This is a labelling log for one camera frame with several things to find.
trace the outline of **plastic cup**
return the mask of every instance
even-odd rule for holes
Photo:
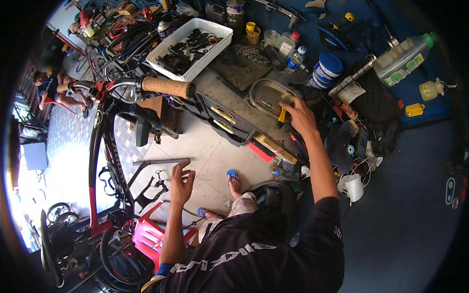
[[[259,44],[259,36],[261,33],[261,29],[256,27],[255,31],[249,32],[248,29],[246,29],[246,33],[248,34],[248,42],[251,45],[257,45]]]
[[[277,48],[279,45],[280,34],[274,30],[266,30],[264,32],[264,47],[271,45],[274,48]]]
[[[246,31],[253,32],[256,29],[256,24],[253,22],[246,23]]]
[[[341,187],[347,190],[351,202],[356,202],[363,196],[363,185],[359,174],[345,175],[342,177]]]

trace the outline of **brush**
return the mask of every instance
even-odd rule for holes
[[[291,97],[292,97],[292,94],[290,94],[289,92],[283,93],[282,96],[281,96],[282,103],[290,105],[291,104],[291,100],[290,100]],[[282,108],[282,112],[280,112],[279,120],[277,121],[278,129],[281,129],[282,126],[283,126],[283,123],[285,123],[286,113],[287,113],[287,111],[284,108]]]

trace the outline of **hand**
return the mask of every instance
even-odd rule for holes
[[[180,208],[189,200],[194,185],[196,172],[192,170],[183,169],[190,164],[190,161],[182,162],[173,167],[171,175],[171,205]]]
[[[294,107],[279,103],[290,115],[292,115],[292,126],[303,136],[308,136],[317,131],[316,120],[313,112],[306,106],[306,103],[299,97],[292,97]]]

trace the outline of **white plastic basket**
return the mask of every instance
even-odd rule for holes
[[[192,64],[191,68],[189,68],[189,70],[184,75],[177,76],[159,65],[157,59],[168,54],[168,48],[170,46],[184,42],[187,36],[190,35],[194,29],[200,29],[202,32],[212,33],[217,36],[217,38],[223,38],[223,40],[218,42],[211,50],[209,50],[207,54]],[[221,51],[223,51],[223,49],[228,47],[228,45],[231,43],[232,36],[233,30],[231,28],[227,28],[226,26],[208,20],[193,18],[178,28],[171,35],[169,35],[158,46],[156,46],[156,48],[150,54],[148,54],[146,61],[155,70],[166,75],[172,80],[191,82],[213,59],[215,59],[218,54],[221,53]]]

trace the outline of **green bottle cap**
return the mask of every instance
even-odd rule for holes
[[[424,33],[422,35],[424,38],[425,42],[427,43],[427,46],[431,49],[435,45],[436,42],[438,42],[438,37],[433,33]]]

